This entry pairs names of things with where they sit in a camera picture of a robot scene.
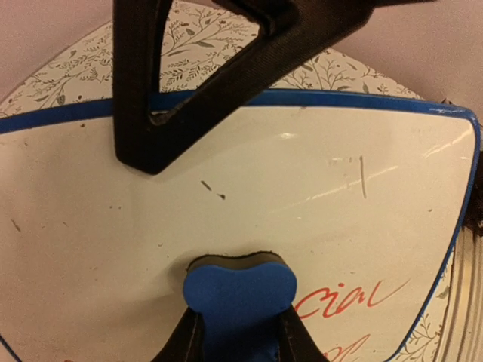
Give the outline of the small blue-framed whiteboard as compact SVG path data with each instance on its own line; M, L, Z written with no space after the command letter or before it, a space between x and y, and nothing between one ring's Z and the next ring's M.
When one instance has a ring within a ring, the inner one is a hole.
M205 254L278 254L333 361L393 361L445 270L478 163L468 109L268 90L161 173L122 164L112 102L1 121L1 350L148 361Z

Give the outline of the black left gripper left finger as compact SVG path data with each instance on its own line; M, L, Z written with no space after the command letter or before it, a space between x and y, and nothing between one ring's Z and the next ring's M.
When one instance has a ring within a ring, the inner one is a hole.
M161 351L152 362L200 362L204 360L202 315L187 308Z

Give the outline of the blue whiteboard eraser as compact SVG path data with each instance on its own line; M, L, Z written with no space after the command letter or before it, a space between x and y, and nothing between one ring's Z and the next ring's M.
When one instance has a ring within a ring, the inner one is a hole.
M205 361L275 361L278 316L288 310L297 278L276 253L200 256L188 266L183 298L202 316Z

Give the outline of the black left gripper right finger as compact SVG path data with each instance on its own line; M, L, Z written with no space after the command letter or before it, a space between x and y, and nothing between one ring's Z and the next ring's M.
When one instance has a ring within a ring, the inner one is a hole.
M328 362L295 311L289 307L278 316L279 362Z

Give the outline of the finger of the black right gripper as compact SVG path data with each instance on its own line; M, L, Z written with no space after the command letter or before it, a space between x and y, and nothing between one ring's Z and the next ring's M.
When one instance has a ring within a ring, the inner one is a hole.
M147 174L161 173L225 117L316 54L362 28L382 1L222 1L258 24L257 37L192 95L155 114L169 1L113 4L112 113L115 154Z

